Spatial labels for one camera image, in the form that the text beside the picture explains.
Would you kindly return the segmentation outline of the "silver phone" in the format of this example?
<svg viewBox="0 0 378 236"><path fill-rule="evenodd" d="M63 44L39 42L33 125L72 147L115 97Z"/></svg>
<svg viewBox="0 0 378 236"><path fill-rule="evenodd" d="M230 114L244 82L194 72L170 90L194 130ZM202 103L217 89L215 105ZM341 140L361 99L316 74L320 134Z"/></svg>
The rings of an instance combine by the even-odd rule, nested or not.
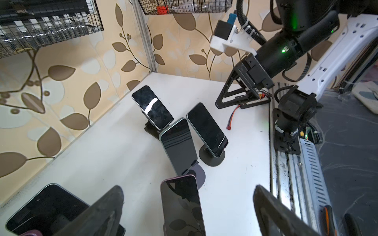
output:
<svg viewBox="0 0 378 236"><path fill-rule="evenodd" d="M132 98L157 130L165 129L174 121L171 113L149 86L143 86L134 92Z"/></svg>

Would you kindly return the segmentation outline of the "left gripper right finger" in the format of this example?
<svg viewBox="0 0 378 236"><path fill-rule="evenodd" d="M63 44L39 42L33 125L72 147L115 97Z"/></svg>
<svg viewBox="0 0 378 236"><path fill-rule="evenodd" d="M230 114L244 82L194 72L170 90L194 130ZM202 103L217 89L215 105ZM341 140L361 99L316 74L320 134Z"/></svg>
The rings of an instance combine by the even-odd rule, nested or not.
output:
<svg viewBox="0 0 378 236"><path fill-rule="evenodd" d="M263 236L318 235L263 186L256 186L253 202Z"/></svg>

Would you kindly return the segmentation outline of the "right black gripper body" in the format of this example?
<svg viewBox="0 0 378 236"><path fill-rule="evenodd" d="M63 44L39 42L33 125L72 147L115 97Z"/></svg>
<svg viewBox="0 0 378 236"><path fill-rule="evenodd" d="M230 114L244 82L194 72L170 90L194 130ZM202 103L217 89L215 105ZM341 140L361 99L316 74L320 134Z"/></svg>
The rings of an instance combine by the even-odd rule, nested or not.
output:
<svg viewBox="0 0 378 236"><path fill-rule="evenodd" d="M236 82L245 93L240 98L241 102L258 100L258 91L271 89L275 85L253 54L249 54L236 65L236 73Z"/></svg>

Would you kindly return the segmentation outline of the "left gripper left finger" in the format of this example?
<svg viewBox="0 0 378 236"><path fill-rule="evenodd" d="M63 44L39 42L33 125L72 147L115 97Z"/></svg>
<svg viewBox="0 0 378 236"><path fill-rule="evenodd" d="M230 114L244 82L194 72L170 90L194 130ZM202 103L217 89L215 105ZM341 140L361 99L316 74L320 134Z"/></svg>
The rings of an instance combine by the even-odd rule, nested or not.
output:
<svg viewBox="0 0 378 236"><path fill-rule="evenodd" d="M124 193L116 185L58 231L56 236L115 236L120 225Z"/></svg>

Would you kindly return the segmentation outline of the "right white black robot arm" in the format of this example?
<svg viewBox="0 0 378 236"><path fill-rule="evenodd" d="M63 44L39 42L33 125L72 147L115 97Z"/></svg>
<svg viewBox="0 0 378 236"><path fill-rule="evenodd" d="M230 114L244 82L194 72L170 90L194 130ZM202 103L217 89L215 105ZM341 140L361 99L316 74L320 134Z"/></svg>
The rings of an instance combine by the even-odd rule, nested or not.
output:
<svg viewBox="0 0 378 236"><path fill-rule="evenodd" d="M265 39L237 1L236 13L218 21L210 46L248 55L231 71L215 105L222 109L259 99L273 78L307 57L304 71L278 103L274 146L276 151L300 154L298 138L321 107L319 100L341 69L378 35L377 1L271 1L275 24L282 29Z"/></svg>

